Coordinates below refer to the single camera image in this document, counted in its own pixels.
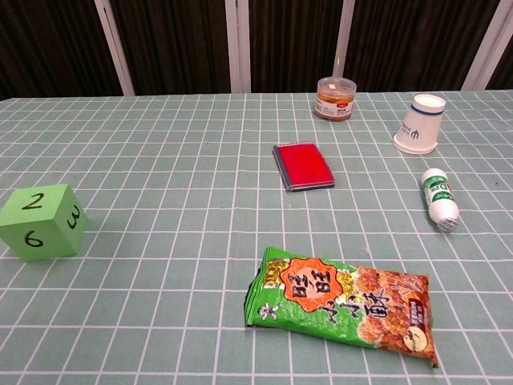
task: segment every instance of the green cube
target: green cube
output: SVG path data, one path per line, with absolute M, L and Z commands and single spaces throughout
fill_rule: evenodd
M 22 188 L 0 212 L 0 238 L 23 261 L 77 254 L 86 214 L 68 184 Z

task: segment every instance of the upside-down cup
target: upside-down cup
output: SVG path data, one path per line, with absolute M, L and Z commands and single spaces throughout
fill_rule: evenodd
M 437 137 L 445 106 L 446 101 L 438 96 L 416 95 L 394 136 L 394 146 L 409 154 L 432 152 L 438 144 Z

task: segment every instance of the number 6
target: number 6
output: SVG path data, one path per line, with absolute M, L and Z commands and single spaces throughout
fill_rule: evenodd
M 25 243 L 32 247 L 41 247 L 43 245 L 42 241 L 38 238 L 31 238 L 30 235 L 33 234 L 34 231 L 29 231 L 25 236 Z

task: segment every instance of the black curtain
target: black curtain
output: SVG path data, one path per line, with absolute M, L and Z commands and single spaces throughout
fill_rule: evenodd
M 111 0 L 137 95 L 230 92 L 224 0 Z
M 253 92 L 315 91 L 331 76 L 342 0 L 250 0 Z
M 359 91 L 459 90 L 499 0 L 357 0 L 344 76 Z
M 94 0 L 0 0 L 0 99 L 122 95 Z
M 488 82 L 489 90 L 505 90 L 513 88 L 513 38 L 507 44 L 493 75 Z

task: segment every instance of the red notebook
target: red notebook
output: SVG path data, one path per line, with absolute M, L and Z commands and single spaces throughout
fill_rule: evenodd
M 289 191 L 326 188 L 335 179 L 314 143 L 282 144 L 273 147 L 281 179 Z

